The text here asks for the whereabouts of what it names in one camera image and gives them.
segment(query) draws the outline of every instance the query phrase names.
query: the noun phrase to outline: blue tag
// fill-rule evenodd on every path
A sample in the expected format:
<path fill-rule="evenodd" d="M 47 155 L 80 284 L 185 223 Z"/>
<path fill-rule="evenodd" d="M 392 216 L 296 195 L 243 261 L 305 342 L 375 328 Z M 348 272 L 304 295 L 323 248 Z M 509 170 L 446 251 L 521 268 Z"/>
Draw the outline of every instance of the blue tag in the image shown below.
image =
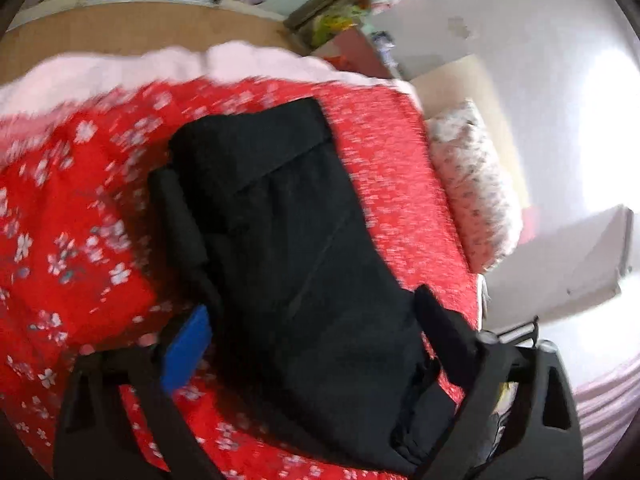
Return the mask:
<path fill-rule="evenodd" d="M 199 305 L 164 353 L 160 382 L 167 394 L 171 395 L 189 382 L 211 344 L 212 335 L 207 308 Z"/>

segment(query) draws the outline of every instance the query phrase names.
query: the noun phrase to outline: bedroom wall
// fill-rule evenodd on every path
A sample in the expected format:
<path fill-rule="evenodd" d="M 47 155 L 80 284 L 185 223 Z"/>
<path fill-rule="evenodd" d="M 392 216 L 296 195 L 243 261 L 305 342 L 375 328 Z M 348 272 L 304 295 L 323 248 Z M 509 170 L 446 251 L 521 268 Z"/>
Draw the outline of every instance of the bedroom wall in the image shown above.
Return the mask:
<path fill-rule="evenodd" d="M 640 211 L 640 50 L 617 3 L 403 0 L 374 21 L 411 78 L 476 54 L 511 122 L 538 237 L 487 276 L 486 326 L 566 306 L 568 288 L 589 298 L 577 310 L 605 300 L 590 293 L 614 284 L 624 228 L 612 208 Z"/>
<path fill-rule="evenodd" d="M 396 40 L 409 78 L 466 54 L 482 59 L 511 122 L 539 233 L 640 202 L 626 184 L 640 152 L 627 139 L 638 132 L 640 72 L 614 0 L 403 0 L 374 24 Z"/>

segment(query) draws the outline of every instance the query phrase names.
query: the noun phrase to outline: mattress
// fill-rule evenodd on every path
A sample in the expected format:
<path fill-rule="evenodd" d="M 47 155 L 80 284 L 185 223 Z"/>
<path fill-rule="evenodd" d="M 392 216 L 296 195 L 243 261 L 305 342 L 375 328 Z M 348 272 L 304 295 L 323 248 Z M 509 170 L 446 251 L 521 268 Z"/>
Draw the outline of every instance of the mattress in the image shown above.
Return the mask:
<path fill-rule="evenodd" d="M 191 306 L 166 263 L 146 191 L 147 173 L 166 162 L 170 136 L 206 114 L 255 112 L 308 96 L 322 106 L 370 234 L 396 278 L 407 288 L 427 283 L 477 327 L 476 276 L 408 84 L 242 43 L 205 54 L 59 57 L 0 88 L 0 407 L 45 469 L 80 347 L 130 344 Z M 439 380 L 462 400 L 444 375 Z M 122 395 L 145 457 L 164 466 L 135 392 L 123 388 Z M 287 449 L 246 415 L 206 362 L 174 401 L 228 478 L 397 477 Z"/>

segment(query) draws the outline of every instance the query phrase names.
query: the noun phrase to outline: white pillow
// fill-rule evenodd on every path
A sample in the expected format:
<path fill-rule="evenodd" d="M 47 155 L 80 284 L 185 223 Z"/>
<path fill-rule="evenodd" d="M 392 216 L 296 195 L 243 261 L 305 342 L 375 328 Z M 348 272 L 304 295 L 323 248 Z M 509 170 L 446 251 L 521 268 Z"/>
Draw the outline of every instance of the white pillow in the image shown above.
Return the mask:
<path fill-rule="evenodd" d="M 429 119 L 427 136 L 469 267 L 482 274 L 518 245 L 522 213 L 511 177 L 471 99 Z"/>

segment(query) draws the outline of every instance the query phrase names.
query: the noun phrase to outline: red bedspread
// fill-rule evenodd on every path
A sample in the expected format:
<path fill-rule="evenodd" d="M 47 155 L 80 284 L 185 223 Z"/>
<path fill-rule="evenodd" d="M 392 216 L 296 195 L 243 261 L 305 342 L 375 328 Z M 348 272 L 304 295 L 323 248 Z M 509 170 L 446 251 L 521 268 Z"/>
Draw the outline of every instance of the red bedspread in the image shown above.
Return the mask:
<path fill-rule="evenodd" d="M 79 347 L 131 343 L 187 306 L 166 267 L 146 190 L 147 173 L 166 161 L 167 140 L 206 114 L 255 112 L 306 96 L 320 101 L 370 233 L 398 280 L 407 288 L 428 283 L 447 308 L 476 325 L 476 279 L 407 96 L 276 80 L 113 91 L 70 112 L 41 146 L 0 173 L 0 406 L 45 468 Z M 441 381 L 459 401 L 460 392 Z M 135 397 L 129 390 L 124 397 L 141 449 L 162 466 Z M 394 476 L 288 452 L 243 415 L 206 364 L 175 402 L 228 478 Z"/>

